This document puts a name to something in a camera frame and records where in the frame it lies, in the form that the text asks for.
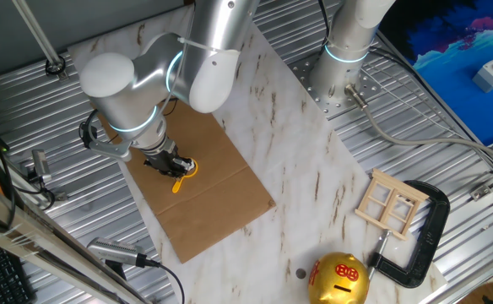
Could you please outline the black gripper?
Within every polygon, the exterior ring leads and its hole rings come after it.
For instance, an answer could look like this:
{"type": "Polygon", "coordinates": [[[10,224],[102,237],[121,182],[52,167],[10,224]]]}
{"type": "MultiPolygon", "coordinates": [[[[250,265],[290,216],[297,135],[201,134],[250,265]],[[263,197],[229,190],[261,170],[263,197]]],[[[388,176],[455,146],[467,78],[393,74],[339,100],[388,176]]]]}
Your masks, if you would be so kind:
{"type": "Polygon", "coordinates": [[[146,161],[164,176],[182,177],[187,174],[187,170],[184,170],[183,168],[194,167],[194,162],[192,159],[177,157],[178,148],[176,146],[173,146],[172,148],[162,146],[152,149],[144,149],[144,155],[146,157],[146,161]]]}

